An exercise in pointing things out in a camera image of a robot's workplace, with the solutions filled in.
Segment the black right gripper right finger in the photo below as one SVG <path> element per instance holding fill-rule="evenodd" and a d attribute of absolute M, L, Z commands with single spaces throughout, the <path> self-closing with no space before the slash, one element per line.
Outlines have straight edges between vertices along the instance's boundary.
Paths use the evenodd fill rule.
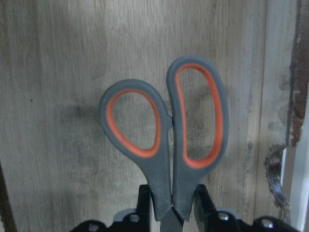
<path fill-rule="evenodd" d="M 200 232 L 212 232 L 212 216 L 216 207 L 205 185 L 199 184 L 194 194 L 194 216 Z"/>

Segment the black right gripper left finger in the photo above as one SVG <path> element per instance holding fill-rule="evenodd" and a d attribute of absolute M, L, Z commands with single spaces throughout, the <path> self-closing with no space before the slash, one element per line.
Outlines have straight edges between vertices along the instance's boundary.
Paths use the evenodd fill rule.
<path fill-rule="evenodd" d="M 148 185 L 140 185 L 136 213 L 139 216 L 137 232 L 149 232 L 151 220 L 151 191 Z"/>

